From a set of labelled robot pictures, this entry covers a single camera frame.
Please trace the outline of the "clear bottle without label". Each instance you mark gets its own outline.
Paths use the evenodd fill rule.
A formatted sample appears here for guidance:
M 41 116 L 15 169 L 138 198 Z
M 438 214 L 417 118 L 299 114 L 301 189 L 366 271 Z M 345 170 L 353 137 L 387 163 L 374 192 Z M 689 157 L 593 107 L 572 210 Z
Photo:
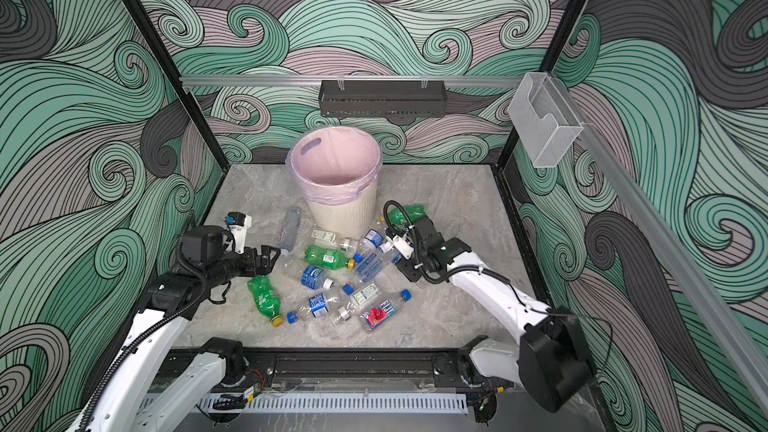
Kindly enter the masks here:
M 282 253 L 288 254 L 295 248 L 301 224 L 301 211 L 297 207 L 290 208 L 284 216 L 277 247 Z

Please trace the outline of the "green bottle yellow cap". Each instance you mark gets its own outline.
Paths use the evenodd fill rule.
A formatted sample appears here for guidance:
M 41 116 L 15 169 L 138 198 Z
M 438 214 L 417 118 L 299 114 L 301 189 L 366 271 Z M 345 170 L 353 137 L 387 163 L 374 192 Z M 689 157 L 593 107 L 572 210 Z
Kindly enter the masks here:
M 355 260 L 340 250 L 310 245 L 304 253 L 305 261 L 312 266 L 327 270 L 353 269 Z
M 272 286 L 268 276 L 257 276 L 247 282 L 247 288 L 252 295 L 258 312 L 269 320 L 274 327 L 284 323 L 280 311 L 281 300 Z

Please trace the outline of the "clear bottle blue label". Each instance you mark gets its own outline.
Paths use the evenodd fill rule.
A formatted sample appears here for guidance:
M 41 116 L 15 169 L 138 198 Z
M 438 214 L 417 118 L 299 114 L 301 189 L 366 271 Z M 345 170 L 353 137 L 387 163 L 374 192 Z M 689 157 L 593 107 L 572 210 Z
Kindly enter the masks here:
M 377 230 L 370 229 L 359 241 L 358 253 L 367 256 L 378 250 L 385 242 L 385 237 Z
M 285 266 L 287 275 L 303 287 L 311 290 L 330 290 L 334 280 L 320 267 L 304 262 L 291 262 Z

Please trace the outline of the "pepsi label clear bottle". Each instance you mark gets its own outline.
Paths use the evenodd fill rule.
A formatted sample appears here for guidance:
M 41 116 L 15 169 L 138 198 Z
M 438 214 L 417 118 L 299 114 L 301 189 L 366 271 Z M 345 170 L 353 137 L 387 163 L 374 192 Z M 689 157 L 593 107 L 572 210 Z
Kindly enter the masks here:
M 295 324 L 299 321 L 328 316 L 341 305 L 341 296 L 332 291 L 317 293 L 304 303 L 286 314 L 287 322 Z

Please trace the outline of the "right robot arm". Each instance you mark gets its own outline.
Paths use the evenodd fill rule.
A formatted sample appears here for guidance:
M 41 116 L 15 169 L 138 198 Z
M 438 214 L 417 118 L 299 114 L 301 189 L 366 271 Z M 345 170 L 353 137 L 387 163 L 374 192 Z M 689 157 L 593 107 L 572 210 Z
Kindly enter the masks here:
M 398 270 L 406 278 L 457 287 L 510 334 L 510 343 L 481 338 L 470 345 L 471 372 L 522 385 L 534 402 L 552 413 L 596 378 L 595 359 L 577 314 L 525 294 L 464 241 L 444 239 L 426 215 L 414 218 L 405 206 L 389 200 L 383 220 L 385 244 L 402 255 Z

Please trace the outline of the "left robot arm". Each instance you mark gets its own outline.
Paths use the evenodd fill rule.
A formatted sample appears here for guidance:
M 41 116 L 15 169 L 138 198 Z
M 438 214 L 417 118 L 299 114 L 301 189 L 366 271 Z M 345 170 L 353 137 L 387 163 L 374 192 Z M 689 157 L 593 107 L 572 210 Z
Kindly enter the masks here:
M 175 248 L 176 267 L 140 298 L 126 339 L 98 380 L 72 431 L 172 431 L 215 387 L 246 378 L 241 342 L 213 337 L 147 409 L 141 404 L 168 353 L 214 288 L 268 276 L 282 252 L 245 244 L 243 226 L 198 226 Z

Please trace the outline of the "white ribbed waste bin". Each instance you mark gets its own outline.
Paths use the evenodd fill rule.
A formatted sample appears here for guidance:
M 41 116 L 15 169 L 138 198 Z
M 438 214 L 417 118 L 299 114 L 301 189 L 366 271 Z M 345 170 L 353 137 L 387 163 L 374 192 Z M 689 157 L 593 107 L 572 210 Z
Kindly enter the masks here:
M 342 205 L 323 205 L 307 200 L 316 226 L 346 238 L 364 235 L 374 222 L 377 185 L 367 187 L 358 198 Z

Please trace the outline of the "pink bin liner bag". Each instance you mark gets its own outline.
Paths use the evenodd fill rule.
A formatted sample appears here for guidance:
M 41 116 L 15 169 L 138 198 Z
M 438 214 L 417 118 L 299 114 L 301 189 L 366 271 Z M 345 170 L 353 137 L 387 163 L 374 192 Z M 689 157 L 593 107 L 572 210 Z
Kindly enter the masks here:
M 285 159 L 299 193 L 310 202 L 327 206 L 357 200 L 378 180 L 382 164 L 377 140 L 349 126 L 304 134 Z

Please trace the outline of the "clear square bottle green label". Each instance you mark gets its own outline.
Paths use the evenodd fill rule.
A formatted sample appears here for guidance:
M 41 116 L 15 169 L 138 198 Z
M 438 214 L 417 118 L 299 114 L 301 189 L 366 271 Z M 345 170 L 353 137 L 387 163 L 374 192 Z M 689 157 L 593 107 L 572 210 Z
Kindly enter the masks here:
M 354 254 L 357 251 L 359 242 L 355 239 L 342 237 L 338 234 L 324 229 L 313 229 L 310 237 L 317 246 L 340 250 L 344 253 Z

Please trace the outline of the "soda water blue bottle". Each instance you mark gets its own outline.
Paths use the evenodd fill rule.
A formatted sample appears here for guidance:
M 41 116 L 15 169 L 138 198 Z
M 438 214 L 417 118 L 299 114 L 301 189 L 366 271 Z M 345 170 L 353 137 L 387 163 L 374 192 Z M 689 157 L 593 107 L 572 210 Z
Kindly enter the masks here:
M 352 278 L 342 287 L 345 295 L 349 296 L 354 291 L 371 282 L 383 269 L 400 259 L 400 253 L 395 249 L 386 252 L 376 250 L 363 259 L 354 269 Z

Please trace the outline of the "clear bottle pink label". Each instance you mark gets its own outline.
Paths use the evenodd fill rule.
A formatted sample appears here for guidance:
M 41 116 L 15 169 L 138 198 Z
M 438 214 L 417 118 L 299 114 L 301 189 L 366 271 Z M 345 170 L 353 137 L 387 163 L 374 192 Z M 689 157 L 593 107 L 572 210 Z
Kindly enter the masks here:
M 411 299 L 412 294 L 408 289 L 376 297 L 359 314 L 361 323 L 368 331 L 373 331 L 393 318 Z

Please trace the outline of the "clear bottle green white label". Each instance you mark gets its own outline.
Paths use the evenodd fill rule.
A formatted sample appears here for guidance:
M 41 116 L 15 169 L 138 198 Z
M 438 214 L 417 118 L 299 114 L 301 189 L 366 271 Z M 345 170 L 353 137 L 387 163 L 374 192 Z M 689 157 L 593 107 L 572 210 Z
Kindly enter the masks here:
M 367 306 L 382 293 L 381 287 L 376 282 L 368 282 L 357 288 L 345 284 L 341 289 L 339 302 L 331 312 L 331 321 L 335 326 L 348 321 L 353 315 L 361 313 Z

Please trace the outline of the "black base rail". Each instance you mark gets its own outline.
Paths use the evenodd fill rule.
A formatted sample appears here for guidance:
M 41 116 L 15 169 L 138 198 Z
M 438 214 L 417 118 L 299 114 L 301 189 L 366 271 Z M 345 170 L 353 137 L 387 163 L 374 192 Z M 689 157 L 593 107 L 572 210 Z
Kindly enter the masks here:
M 300 379 L 408 379 L 438 388 L 495 390 L 510 381 L 485 377 L 455 348 L 256 348 L 227 359 L 224 383 L 277 386 Z

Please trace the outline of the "black wall tray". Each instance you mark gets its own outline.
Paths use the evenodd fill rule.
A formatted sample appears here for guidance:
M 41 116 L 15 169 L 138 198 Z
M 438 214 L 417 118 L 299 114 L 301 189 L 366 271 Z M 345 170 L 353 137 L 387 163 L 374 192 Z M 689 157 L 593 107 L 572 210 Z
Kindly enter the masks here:
M 418 118 L 446 113 L 442 81 L 324 80 L 318 94 L 321 114 L 330 118 Z

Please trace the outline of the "clear acrylic wall holder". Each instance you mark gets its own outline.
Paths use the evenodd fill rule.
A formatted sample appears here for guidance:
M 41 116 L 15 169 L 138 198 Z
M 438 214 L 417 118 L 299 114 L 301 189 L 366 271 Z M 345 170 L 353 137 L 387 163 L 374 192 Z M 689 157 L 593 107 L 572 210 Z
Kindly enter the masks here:
M 565 84 L 546 72 L 524 75 L 507 112 L 537 169 L 556 167 L 583 130 Z

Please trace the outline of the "aluminium back rail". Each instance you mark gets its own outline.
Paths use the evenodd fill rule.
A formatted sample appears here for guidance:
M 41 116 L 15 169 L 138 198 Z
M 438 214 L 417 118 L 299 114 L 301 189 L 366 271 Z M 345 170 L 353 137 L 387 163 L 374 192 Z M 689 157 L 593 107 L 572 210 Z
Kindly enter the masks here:
M 482 88 L 508 89 L 517 87 L 522 76 L 365 76 L 365 75 L 280 75 L 280 74 L 241 74 L 211 75 L 194 74 L 179 77 L 182 85 L 191 87 L 319 87 L 323 81 L 337 82 L 343 86 L 346 82 L 443 82 L 447 88 Z

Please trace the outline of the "aluminium rail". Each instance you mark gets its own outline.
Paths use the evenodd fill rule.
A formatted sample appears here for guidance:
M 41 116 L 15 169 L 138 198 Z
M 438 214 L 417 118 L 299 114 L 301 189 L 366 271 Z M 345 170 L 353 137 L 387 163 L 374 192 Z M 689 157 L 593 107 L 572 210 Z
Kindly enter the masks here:
M 767 357 L 638 182 L 643 157 L 633 145 L 631 132 L 605 99 L 600 99 L 598 110 L 593 111 L 584 97 L 573 94 L 562 80 L 548 79 L 559 107 L 570 123 L 582 128 L 579 138 L 629 209 L 661 265 L 671 273 L 753 400 L 766 412 Z
M 343 86 L 346 82 L 443 82 L 447 88 L 482 88 L 508 89 L 517 87 L 522 76 L 365 76 L 365 75 L 280 75 L 280 74 L 241 74 L 211 75 L 194 74 L 179 77 L 182 85 L 191 87 L 319 87 L 323 81 L 337 82 Z

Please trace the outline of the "aluminium right rail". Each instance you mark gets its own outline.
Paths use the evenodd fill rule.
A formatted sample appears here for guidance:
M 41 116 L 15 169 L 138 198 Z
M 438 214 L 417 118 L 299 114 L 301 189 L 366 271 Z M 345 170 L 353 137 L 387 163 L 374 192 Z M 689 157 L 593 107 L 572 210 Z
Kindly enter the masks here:
M 559 107 L 570 123 L 582 128 L 579 138 L 629 209 L 661 265 L 671 273 L 753 400 L 766 412 L 767 357 L 638 182 L 643 157 L 633 145 L 631 132 L 605 99 L 600 99 L 598 110 L 593 111 L 584 97 L 573 94 L 562 80 L 548 79 Z

